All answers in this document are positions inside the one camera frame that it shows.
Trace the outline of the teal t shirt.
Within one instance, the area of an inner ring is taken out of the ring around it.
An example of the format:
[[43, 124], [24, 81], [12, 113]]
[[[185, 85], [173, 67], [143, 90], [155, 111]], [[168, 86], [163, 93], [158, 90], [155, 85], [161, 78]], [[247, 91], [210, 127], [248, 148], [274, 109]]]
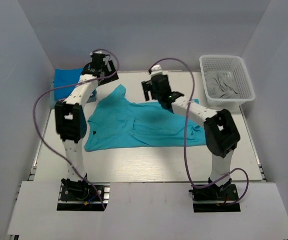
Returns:
[[87, 152], [139, 147], [204, 146], [205, 132], [193, 121], [163, 109], [158, 102], [134, 103], [119, 85], [100, 100], [89, 117]]

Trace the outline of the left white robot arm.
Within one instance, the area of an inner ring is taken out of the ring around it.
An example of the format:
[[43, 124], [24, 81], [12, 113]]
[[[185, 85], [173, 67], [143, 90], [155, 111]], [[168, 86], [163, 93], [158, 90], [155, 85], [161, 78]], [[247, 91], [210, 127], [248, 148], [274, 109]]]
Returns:
[[83, 163], [82, 141], [87, 132], [84, 107], [98, 86], [118, 79], [110, 54], [98, 50], [90, 54], [77, 85], [64, 101], [55, 104], [55, 127], [65, 150], [67, 177], [62, 180], [65, 191], [83, 200], [89, 195], [87, 173]]

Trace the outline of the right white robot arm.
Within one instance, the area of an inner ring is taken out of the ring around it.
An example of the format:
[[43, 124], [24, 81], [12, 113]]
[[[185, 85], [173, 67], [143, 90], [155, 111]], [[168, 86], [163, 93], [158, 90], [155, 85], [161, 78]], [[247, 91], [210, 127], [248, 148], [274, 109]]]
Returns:
[[210, 195], [219, 200], [231, 185], [231, 160], [237, 143], [241, 139], [231, 113], [227, 109], [216, 111], [186, 98], [182, 93], [172, 91], [169, 79], [162, 71], [149, 71], [150, 80], [143, 81], [145, 100], [157, 100], [161, 107], [173, 114], [187, 117], [204, 129], [206, 146], [212, 154], [211, 174], [206, 186], [195, 189], [209, 189]]

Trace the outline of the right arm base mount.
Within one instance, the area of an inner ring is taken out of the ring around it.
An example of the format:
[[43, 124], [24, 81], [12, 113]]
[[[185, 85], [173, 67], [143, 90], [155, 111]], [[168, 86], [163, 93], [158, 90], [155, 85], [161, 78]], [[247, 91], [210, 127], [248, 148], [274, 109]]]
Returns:
[[193, 199], [194, 213], [237, 213], [241, 211], [235, 184], [231, 184], [222, 192], [217, 193], [213, 186], [189, 190]]

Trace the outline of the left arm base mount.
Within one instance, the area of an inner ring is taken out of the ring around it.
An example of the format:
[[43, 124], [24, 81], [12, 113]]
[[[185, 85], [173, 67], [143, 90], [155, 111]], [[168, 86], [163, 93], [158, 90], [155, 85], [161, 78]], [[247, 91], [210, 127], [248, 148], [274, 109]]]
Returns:
[[57, 211], [102, 212], [109, 201], [110, 184], [61, 181]]

